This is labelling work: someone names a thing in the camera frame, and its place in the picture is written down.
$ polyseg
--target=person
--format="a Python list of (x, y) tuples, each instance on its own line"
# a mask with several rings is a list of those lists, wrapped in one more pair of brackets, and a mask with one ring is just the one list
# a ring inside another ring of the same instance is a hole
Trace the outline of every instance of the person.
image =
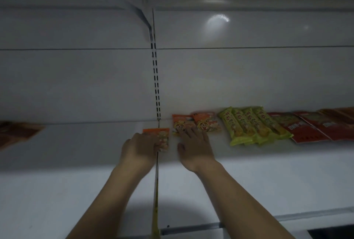
[[(208, 135), (179, 130), (180, 161), (197, 174), (232, 239), (294, 237), (215, 160)], [(67, 239), (115, 238), (128, 200), (156, 162), (157, 136), (136, 133), (122, 147), (119, 164)]]

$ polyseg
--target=person's left hand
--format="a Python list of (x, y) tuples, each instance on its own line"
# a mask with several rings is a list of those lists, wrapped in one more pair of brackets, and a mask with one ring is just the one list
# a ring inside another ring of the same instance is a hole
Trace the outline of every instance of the person's left hand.
[(135, 133), (122, 146), (119, 165), (143, 178), (153, 168), (158, 148), (159, 138), (156, 135)]

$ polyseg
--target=person's right hand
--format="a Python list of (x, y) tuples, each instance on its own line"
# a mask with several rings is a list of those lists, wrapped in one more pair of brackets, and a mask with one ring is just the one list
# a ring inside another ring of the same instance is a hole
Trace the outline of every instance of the person's right hand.
[(177, 150), (185, 168), (198, 173), (206, 165), (216, 162), (206, 132), (200, 132), (196, 127), (187, 127), (185, 131), (178, 130), (178, 133), (182, 143), (178, 143)]

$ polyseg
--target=hand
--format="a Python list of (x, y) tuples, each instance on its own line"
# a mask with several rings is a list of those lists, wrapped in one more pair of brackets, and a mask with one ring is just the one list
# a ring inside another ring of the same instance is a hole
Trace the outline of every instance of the hand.
[(196, 127), (187, 127), (185, 131), (178, 132), (182, 143), (178, 143), (177, 150), (185, 168), (198, 173), (206, 165), (216, 162), (206, 132), (200, 132)]
[(143, 178), (156, 162), (159, 138), (151, 134), (135, 133), (122, 146), (119, 166), (136, 172)]

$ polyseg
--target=forearm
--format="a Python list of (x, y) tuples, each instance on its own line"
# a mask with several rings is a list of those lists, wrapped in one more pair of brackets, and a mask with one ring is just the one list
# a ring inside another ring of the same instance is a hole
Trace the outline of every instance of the forearm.
[(129, 198), (142, 176), (118, 165), (67, 239), (116, 238)]
[(197, 175), (231, 238), (293, 238), (218, 162), (205, 165)]

